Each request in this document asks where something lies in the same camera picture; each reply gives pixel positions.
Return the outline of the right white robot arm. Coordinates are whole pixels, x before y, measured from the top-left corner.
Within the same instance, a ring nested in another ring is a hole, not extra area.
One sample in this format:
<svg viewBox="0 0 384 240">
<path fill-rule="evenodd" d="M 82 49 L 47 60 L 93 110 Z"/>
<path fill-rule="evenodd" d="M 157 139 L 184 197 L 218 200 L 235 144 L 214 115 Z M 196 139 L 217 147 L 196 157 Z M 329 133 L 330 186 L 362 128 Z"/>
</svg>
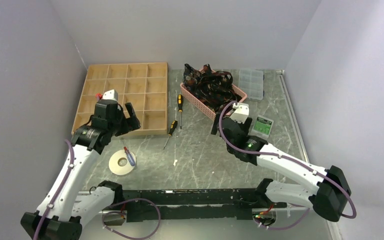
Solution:
<svg viewBox="0 0 384 240">
<path fill-rule="evenodd" d="M 220 134 L 227 151 L 242 162 L 274 170 L 294 181 L 281 183 L 265 178 L 256 189 L 256 203 L 267 208 L 285 202 L 314 210 L 331 222 L 354 219 L 357 210 L 343 170 L 335 165 L 325 168 L 302 161 L 255 135 L 249 135 L 252 118 L 238 123 L 216 114 L 211 133 Z"/>
</svg>

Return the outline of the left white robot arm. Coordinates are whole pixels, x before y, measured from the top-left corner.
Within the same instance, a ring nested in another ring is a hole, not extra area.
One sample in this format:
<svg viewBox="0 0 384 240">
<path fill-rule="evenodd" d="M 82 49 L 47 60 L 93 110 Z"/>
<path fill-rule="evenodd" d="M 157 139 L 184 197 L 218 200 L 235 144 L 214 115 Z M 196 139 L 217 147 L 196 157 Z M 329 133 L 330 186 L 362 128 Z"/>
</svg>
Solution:
<svg viewBox="0 0 384 240">
<path fill-rule="evenodd" d="M 112 137 L 140 129 L 130 102 L 100 99 L 87 123 L 67 140 L 68 155 L 53 186 L 35 212 L 25 212 L 20 224 L 33 240 L 78 240 L 83 227 L 102 209 L 119 209 L 124 203 L 123 187 L 104 180 L 96 192 L 75 204 L 92 164 Z"/>
</svg>

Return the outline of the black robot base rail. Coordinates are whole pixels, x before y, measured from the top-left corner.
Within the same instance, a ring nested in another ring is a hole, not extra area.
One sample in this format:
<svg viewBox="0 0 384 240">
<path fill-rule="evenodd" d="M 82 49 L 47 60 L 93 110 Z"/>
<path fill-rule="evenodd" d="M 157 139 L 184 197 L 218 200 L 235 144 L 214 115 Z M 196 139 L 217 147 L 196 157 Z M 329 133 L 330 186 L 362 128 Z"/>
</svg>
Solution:
<svg viewBox="0 0 384 240">
<path fill-rule="evenodd" d="M 260 212 L 273 213 L 285 203 L 269 203 L 254 188 L 124 190 L 127 203 L 104 211 L 123 212 L 128 223 L 150 220 L 223 219 L 252 220 Z"/>
</svg>

